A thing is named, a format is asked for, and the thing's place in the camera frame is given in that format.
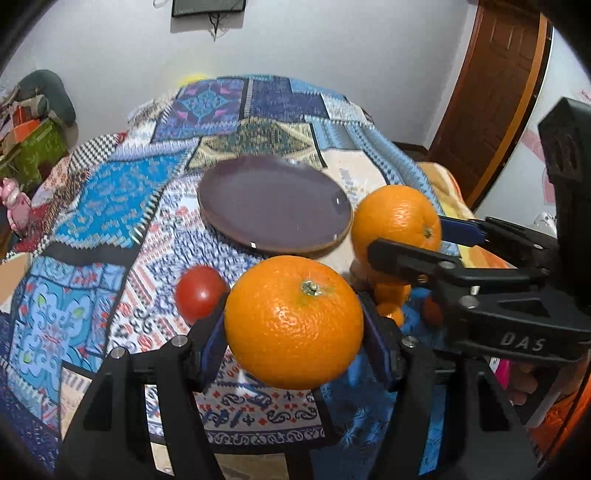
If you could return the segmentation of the right hand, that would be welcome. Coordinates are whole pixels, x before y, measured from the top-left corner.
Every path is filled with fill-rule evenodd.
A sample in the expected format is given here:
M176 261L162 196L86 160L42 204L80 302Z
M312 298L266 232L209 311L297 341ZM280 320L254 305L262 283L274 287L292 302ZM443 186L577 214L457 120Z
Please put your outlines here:
M538 388L533 372L535 366L527 363L512 363L510 369L507 395L513 405L524 405L528 396Z

